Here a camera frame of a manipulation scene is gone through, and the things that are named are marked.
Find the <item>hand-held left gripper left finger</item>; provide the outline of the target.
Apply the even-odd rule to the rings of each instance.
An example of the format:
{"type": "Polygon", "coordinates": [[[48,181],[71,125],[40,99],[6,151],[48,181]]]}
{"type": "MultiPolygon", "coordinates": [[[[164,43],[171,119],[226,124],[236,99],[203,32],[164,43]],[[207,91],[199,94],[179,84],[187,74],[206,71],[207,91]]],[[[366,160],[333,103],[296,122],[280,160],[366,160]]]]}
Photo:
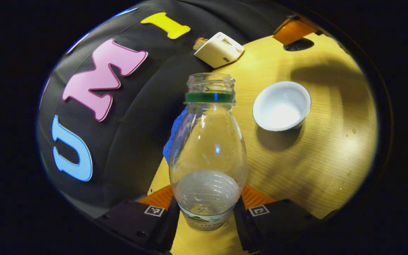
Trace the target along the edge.
{"type": "Polygon", "coordinates": [[[96,223],[152,253],[169,253],[175,239],[180,208],[172,186],[165,186],[139,201],[124,200],[96,223]]]}

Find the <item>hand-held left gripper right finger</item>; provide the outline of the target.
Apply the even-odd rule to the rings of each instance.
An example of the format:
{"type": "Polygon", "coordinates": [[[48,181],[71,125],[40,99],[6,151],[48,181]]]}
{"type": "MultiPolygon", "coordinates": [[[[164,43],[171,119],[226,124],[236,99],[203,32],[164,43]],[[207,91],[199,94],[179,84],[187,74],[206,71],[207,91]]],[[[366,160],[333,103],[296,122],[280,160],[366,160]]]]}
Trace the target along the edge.
{"type": "Polygon", "coordinates": [[[322,221],[291,199],[277,200],[249,185],[233,213],[241,247],[249,253],[285,243],[322,221]]]}

